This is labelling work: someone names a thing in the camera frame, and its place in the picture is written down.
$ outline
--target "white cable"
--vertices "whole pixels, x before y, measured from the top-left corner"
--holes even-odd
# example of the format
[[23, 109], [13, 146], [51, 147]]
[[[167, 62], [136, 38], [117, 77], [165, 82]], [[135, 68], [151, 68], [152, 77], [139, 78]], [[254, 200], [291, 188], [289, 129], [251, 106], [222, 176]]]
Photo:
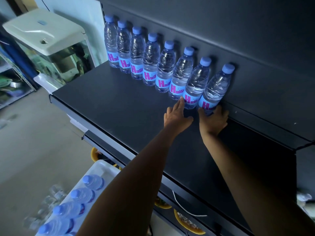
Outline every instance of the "white cable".
[[[181, 206], [180, 203], [177, 201], [174, 191], [173, 191], [173, 195], [174, 195], [174, 198], [175, 198], [176, 203], [178, 203], [178, 205], [179, 205], [183, 210], [185, 210], [185, 209], [183, 208], [183, 206]], [[186, 211], [188, 214], [190, 214], [190, 215], [192, 215], [192, 216], [196, 216], [196, 217], [206, 217], [206, 216], [208, 216], [208, 215], [194, 215], [194, 214], [188, 212], [187, 210], [185, 210], [185, 211]]]

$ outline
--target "bottle cap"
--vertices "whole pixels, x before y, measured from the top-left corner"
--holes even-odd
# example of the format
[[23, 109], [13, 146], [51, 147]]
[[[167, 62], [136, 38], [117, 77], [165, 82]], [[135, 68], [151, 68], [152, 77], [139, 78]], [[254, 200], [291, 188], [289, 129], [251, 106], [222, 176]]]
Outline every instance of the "bottle cap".
[[149, 33], [148, 34], [148, 40], [151, 42], [155, 42], [157, 40], [157, 33]]
[[105, 21], [106, 22], [113, 22], [114, 16], [113, 15], [105, 15]]
[[211, 64], [211, 59], [209, 57], [204, 56], [201, 58], [200, 64], [205, 67], [208, 67]]
[[134, 33], [135, 35], [140, 35], [141, 34], [141, 27], [139, 27], [139, 26], [132, 27], [132, 33]]
[[53, 208], [53, 214], [55, 215], [62, 214], [62, 212], [63, 212], [63, 205], [56, 206]]
[[89, 183], [92, 181], [92, 176], [87, 175], [82, 178], [83, 183]]
[[49, 229], [50, 229], [49, 224], [43, 224], [41, 227], [39, 227], [38, 233], [39, 234], [46, 234], [46, 233], [48, 233]]
[[126, 26], [127, 26], [127, 23], [126, 23], [126, 21], [118, 21], [118, 27], [119, 28], [126, 28]]
[[80, 196], [80, 191], [79, 190], [73, 190], [73, 191], [71, 191], [70, 195], [71, 195], [71, 198], [73, 198], [73, 199], [78, 198]]
[[194, 53], [194, 48], [188, 46], [188, 47], [185, 47], [184, 49], [184, 54], [185, 55], [192, 55]]
[[225, 64], [222, 67], [222, 71], [226, 74], [231, 74], [235, 70], [235, 66], [232, 64]]
[[174, 42], [171, 40], [165, 41], [164, 48], [172, 50], [174, 48]]

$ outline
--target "concrete floor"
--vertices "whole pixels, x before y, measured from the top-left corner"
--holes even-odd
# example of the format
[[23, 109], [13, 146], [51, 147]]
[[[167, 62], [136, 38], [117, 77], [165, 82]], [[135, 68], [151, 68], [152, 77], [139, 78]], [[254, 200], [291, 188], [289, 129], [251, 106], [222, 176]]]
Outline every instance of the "concrete floor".
[[[49, 102], [44, 89], [0, 111], [17, 118], [0, 130], [0, 228], [3, 236], [35, 235], [22, 228], [28, 216], [60, 183], [71, 190], [92, 166], [91, 146], [68, 116]], [[151, 220], [155, 236], [179, 235], [160, 218]]]

